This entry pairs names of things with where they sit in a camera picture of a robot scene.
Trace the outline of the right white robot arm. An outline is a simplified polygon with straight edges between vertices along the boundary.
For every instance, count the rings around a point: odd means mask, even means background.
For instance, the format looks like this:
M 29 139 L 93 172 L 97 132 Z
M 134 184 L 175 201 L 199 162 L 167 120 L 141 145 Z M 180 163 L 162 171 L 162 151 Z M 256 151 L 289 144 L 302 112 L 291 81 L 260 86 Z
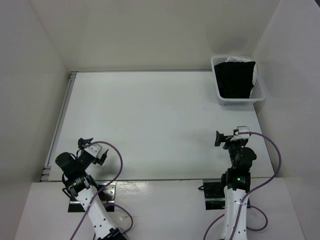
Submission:
M 238 126 L 232 135 L 216 132 L 214 145 L 228 151 L 231 167 L 221 176 L 219 192 L 225 198 L 224 224 L 221 234 L 223 240 L 247 239 L 247 203 L 251 188 L 253 161 L 255 152 L 246 147 L 250 134 L 247 126 Z

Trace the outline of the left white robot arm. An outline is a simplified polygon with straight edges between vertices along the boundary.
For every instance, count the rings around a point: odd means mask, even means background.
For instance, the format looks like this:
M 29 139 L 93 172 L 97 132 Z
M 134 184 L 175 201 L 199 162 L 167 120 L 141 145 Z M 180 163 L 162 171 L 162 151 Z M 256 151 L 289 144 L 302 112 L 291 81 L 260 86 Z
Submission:
M 111 147 L 120 160 L 120 167 L 115 177 L 105 186 L 99 188 L 94 178 L 86 172 L 90 164 L 102 166 L 107 158 L 108 151 L 99 156 L 102 147 L 100 144 Z M 94 228 L 95 240 L 125 240 L 126 231 L 121 232 L 114 221 L 108 215 L 106 207 L 100 200 L 99 194 L 120 176 L 123 170 L 123 157 L 119 150 L 105 141 L 93 141 L 92 138 L 78 140 L 76 155 L 70 152 L 59 154 L 55 163 L 62 170 L 63 191 L 70 200 L 76 200 L 84 210 L 84 215 L 71 235 L 76 236 L 80 226 L 86 217 L 89 218 Z

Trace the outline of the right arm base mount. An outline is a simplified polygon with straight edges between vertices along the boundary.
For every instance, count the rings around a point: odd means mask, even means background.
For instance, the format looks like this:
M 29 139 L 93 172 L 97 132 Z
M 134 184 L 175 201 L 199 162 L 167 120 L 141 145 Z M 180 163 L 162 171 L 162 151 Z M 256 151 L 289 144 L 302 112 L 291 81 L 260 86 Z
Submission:
M 246 192 L 242 189 L 228 189 L 218 180 L 203 180 L 198 190 L 203 191 L 206 211 L 224 210 L 230 204 L 239 204 Z

